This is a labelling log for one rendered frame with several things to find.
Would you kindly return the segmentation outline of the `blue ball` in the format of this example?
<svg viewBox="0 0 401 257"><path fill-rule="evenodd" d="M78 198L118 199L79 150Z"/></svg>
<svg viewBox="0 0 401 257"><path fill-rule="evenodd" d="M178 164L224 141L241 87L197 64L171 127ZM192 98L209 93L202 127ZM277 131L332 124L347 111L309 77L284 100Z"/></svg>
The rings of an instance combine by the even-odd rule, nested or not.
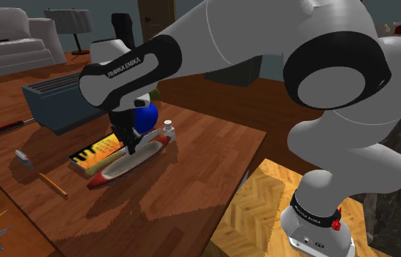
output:
<svg viewBox="0 0 401 257"><path fill-rule="evenodd" d="M134 128L139 134L151 131L159 118L158 110L154 104L149 104L147 107L136 108L134 114Z"/></svg>

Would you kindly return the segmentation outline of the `yellow and black book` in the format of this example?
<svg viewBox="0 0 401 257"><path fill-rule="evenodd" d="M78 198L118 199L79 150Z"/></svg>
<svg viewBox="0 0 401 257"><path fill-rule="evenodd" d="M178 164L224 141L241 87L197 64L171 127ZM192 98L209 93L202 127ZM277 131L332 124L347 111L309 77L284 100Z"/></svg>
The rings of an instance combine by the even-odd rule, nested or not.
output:
<svg viewBox="0 0 401 257"><path fill-rule="evenodd" d="M69 161L82 170L89 170L93 165L120 150L123 143L113 134L108 134L91 145L69 156Z"/></svg>

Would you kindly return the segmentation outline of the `red and white boat dish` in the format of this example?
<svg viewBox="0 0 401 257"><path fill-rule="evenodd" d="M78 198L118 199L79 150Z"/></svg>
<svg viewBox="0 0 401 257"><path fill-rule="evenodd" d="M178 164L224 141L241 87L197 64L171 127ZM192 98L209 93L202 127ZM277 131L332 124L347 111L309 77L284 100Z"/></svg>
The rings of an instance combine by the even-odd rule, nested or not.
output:
<svg viewBox="0 0 401 257"><path fill-rule="evenodd" d="M104 187L133 172L146 161L159 154L171 141L170 136L160 137L143 145L133 155L125 155L113 161L98 173L88 184L89 190Z"/></svg>

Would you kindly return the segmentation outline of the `blue-grey ribbed box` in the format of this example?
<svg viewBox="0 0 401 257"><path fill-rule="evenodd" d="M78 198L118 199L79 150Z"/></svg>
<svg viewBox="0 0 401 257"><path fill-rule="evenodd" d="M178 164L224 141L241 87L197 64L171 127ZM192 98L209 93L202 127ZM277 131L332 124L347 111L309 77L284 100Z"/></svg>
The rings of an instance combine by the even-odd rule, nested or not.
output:
<svg viewBox="0 0 401 257"><path fill-rule="evenodd" d="M39 125L62 135L106 112L90 105L79 89L79 73L22 87L32 117Z"/></svg>

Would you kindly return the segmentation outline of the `white rounded appliance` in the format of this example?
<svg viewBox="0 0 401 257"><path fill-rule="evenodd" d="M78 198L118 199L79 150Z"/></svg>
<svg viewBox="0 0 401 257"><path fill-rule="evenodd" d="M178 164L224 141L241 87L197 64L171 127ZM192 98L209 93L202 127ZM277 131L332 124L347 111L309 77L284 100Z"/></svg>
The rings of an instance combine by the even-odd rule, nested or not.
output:
<svg viewBox="0 0 401 257"><path fill-rule="evenodd" d="M129 51L130 49L120 39L102 39L90 43L93 64L112 61Z"/></svg>

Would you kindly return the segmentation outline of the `wooden table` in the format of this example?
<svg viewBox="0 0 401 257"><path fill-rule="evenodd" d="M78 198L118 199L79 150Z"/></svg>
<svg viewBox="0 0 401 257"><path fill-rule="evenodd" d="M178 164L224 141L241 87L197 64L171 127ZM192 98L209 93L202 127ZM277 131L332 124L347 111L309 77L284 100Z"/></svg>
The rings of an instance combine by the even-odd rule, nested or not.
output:
<svg viewBox="0 0 401 257"><path fill-rule="evenodd" d="M88 56L0 76L0 127L30 119L24 85L79 71ZM100 117L61 136L30 122L0 134L0 257L200 257L264 132L159 103L176 139L124 180L89 190L69 155L110 130ZM24 166L15 150L34 165ZM68 193L62 196L44 174Z"/></svg>

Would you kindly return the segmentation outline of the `orange pencil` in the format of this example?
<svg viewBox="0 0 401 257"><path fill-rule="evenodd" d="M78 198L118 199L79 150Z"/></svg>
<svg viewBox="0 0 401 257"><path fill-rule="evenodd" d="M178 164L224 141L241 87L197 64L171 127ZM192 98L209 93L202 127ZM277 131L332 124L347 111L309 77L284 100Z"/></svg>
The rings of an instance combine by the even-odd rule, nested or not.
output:
<svg viewBox="0 0 401 257"><path fill-rule="evenodd" d="M48 183L54 190L56 190L58 193L60 193L62 196L67 197L68 193L64 191L62 188L60 188L58 185L56 185L52 180L50 180L48 177L46 177L42 173L38 173L38 175L46 182Z"/></svg>

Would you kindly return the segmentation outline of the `small grey and red tool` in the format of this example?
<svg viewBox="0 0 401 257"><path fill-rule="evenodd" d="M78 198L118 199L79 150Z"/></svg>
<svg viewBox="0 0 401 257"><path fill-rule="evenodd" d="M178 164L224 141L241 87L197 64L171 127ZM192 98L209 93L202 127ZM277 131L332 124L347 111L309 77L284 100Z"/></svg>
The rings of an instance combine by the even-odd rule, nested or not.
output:
<svg viewBox="0 0 401 257"><path fill-rule="evenodd" d="M19 161L29 169L33 169L34 165L32 164L30 158L20 150L15 150L15 156L19 159Z"/></svg>

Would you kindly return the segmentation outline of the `brown wooden door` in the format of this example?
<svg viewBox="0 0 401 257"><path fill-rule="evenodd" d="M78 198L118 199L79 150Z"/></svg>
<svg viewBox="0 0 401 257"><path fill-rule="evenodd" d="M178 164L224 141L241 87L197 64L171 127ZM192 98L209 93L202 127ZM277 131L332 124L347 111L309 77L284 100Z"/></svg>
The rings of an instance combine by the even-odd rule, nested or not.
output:
<svg viewBox="0 0 401 257"><path fill-rule="evenodd" d="M137 0L143 42L176 20L176 0Z"/></svg>

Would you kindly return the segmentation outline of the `table lamp with white shade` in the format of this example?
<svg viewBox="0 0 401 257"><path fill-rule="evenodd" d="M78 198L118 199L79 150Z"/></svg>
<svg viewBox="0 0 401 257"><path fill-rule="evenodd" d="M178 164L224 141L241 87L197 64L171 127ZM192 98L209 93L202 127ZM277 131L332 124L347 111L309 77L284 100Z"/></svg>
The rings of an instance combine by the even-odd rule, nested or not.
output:
<svg viewBox="0 0 401 257"><path fill-rule="evenodd" d="M83 50L80 46L78 34L91 33L93 24L88 9L45 9L46 18L53 20L56 24L58 34L72 34L77 45L77 51L73 55L88 54L88 50Z"/></svg>

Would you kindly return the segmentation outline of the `red and black pocket knife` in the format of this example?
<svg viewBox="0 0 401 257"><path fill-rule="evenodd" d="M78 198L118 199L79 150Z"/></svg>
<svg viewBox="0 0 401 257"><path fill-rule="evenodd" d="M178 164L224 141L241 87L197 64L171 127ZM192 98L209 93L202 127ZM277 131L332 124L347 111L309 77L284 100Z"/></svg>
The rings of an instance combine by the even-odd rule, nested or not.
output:
<svg viewBox="0 0 401 257"><path fill-rule="evenodd" d="M0 127L0 134L3 134L5 132L11 131L13 129L19 128L19 127L24 126L25 124L33 122L33 121L34 121L33 118L28 119L28 120L18 120L18 121L15 121L13 123L9 123L9 124L7 124L5 126L1 126Z"/></svg>

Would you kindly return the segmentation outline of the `dark box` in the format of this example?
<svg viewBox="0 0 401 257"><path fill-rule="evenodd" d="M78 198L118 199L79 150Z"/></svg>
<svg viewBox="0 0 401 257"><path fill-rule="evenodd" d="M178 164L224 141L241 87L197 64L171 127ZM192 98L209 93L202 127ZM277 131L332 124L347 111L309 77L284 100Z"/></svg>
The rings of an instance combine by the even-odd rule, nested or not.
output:
<svg viewBox="0 0 401 257"><path fill-rule="evenodd" d="M247 87L260 74L262 56L258 55L234 66L204 74L206 80L225 85Z"/></svg>

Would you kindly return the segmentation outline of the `white sofa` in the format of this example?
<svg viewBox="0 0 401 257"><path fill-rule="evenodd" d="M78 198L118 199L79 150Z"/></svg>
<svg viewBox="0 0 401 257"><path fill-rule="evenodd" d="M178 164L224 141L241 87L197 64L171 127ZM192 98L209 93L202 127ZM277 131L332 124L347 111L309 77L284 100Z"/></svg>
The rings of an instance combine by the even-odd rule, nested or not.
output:
<svg viewBox="0 0 401 257"><path fill-rule="evenodd" d="M0 76L65 62L53 20L0 7Z"/></svg>

